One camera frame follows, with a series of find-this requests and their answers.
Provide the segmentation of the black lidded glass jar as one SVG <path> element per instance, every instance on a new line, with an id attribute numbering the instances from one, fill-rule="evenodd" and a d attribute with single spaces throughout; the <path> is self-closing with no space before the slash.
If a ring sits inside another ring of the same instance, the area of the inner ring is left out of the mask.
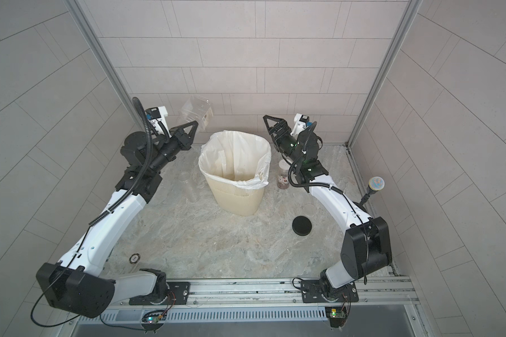
<path id="1" fill-rule="evenodd" d="M 214 114 L 210 100 L 192 95 L 179 110 L 179 116 L 186 122 L 198 122 L 198 128 L 205 131 Z"/>

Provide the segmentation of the white lidded glass jar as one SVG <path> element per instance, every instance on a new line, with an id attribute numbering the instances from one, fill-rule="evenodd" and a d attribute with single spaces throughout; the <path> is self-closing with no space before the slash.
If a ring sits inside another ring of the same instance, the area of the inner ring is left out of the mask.
<path id="1" fill-rule="evenodd" d="M 290 169 L 290 165 L 285 161 L 281 160 L 278 163 L 278 175 L 277 175 L 277 186 L 281 190 L 286 190 L 289 188 L 289 178 L 288 178 L 288 172 Z"/>

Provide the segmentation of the black round jar lid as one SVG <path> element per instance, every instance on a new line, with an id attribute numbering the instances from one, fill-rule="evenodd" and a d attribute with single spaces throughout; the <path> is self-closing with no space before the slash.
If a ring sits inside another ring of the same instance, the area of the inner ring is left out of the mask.
<path id="1" fill-rule="evenodd" d="M 306 216 L 297 216 L 292 221 L 292 230 L 296 235 L 305 237 L 311 233 L 312 223 Z"/>

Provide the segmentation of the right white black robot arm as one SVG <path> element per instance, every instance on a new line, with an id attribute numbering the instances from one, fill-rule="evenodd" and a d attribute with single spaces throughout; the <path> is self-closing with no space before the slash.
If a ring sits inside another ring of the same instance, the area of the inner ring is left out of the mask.
<path id="1" fill-rule="evenodd" d="M 290 185 L 316 198 L 344 233 L 339 261 L 320 274 L 316 287 L 326 300 L 335 301 L 349 292 L 353 282 L 366 280 L 369 274 L 392 263 L 387 222 L 373 218 L 363 207 L 385 183 L 380 177 L 372 178 L 361 201 L 351 201 L 318 158 L 323 141 L 315 133 L 316 123 L 301 114 L 296 115 L 294 126 L 269 115 L 263 120 L 276 150 L 290 166 L 286 173 Z"/>

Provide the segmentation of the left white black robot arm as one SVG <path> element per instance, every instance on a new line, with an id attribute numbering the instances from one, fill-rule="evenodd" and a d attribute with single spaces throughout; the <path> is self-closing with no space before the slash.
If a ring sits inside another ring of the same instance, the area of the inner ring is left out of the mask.
<path id="1" fill-rule="evenodd" d="M 177 154 L 190 150 L 198 122 L 176 126 L 154 136 L 154 126 L 127 136 L 120 150 L 129 166 L 115 187 L 105 210 L 91 223 L 82 238 L 55 264 L 45 263 L 36 278 L 47 303 L 76 315 L 98 317 L 112 303 L 127 299 L 160 304 L 169 287 L 164 272 L 150 268 L 104 279 L 105 262 L 136 215 L 154 197 L 161 170 Z"/>

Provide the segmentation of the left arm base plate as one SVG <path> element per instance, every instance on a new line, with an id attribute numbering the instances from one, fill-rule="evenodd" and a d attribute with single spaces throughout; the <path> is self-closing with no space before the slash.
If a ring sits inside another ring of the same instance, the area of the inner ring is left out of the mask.
<path id="1" fill-rule="evenodd" d="M 149 295 L 136 296 L 129 299 L 131 306 L 182 306 L 187 304 L 190 293 L 190 282 L 167 282 L 166 285 L 157 284 Z"/>

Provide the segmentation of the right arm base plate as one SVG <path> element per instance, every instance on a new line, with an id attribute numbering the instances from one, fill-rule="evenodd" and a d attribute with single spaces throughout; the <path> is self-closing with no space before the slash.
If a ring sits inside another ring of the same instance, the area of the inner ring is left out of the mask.
<path id="1" fill-rule="evenodd" d="M 350 303 L 359 302 L 358 293 L 354 283 L 346 284 L 340 288 L 333 288 L 327 280 L 299 279 L 299 290 L 304 303 Z"/>

